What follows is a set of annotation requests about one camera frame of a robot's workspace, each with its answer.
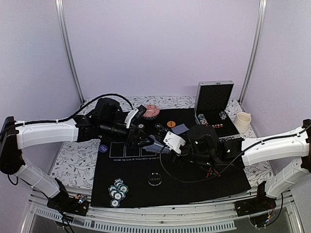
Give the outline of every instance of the patterned tabletop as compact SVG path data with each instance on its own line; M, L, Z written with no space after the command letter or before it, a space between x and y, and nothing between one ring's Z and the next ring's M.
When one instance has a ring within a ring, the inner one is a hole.
M120 102L124 111L130 110L129 105L118 97L111 97ZM193 108L195 97L127 97L134 107L141 104L155 104L160 109L169 108ZM90 104L82 114L88 113L96 105L96 102ZM230 99L225 110L233 120L238 112L242 111L241 106L236 99ZM241 134L241 137L255 137L253 129ZM97 160L98 147L100 140L90 140L87 142L65 142L56 158L51 171L51 176L59 179L65 186L83 188L91 190L95 165ZM257 163L245 167L245 173L252 187L258 186L262 181L273 176L269 162Z

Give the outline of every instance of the cup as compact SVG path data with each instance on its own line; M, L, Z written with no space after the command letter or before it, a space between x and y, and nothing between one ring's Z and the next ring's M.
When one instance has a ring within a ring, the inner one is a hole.
M239 133L247 132L249 125L251 124L252 117L249 113L241 112L235 116L233 124L239 131Z

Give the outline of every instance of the purple wall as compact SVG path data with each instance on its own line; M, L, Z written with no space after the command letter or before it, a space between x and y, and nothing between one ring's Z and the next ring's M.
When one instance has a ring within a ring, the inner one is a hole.
M258 0L64 1L84 95L194 96L199 81L233 80L238 97Z
M78 98L71 80L54 1L0 2L0 124L62 118L75 111ZM25 149L47 171L59 144ZM0 174L0 232L17 233L31 188L12 186Z
M285 132L311 118L311 1L268 1L244 108L259 136ZM276 172L291 159L272 161ZM311 228L311 176L292 189L306 232Z

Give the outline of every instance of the vertical metal frame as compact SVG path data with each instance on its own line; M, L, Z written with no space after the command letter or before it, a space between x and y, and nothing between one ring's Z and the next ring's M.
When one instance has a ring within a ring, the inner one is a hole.
M247 92L247 89L248 89L248 86L251 80L251 76L253 73L254 63L255 63L255 59L256 59L256 55L258 51L258 45L259 45L263 22L264 22L264 16L266 12L266 5L267 5L267 0L260 0L252 53L249 59L244 84L242 86L242 90L241 90L241 94L239 98L239 102L241 103L241 105L243 105L243 102L245 101L246 92Z
M56 3L56 9L57 9L57 16L58 16L58 22L60 26L60 31L62 33L63 42L66 50L67 59L70 66L70 71L73 79L73 83L79 98L80 103L83 103L85 101L82 93L82 89L80 86L80 82L78 79L77 71L73 62L73 56L69 44L69 37L68 37L68 31L66 27L66 21L65 21L65 14L64 14L64 7L63 7L63 0L55 0Z

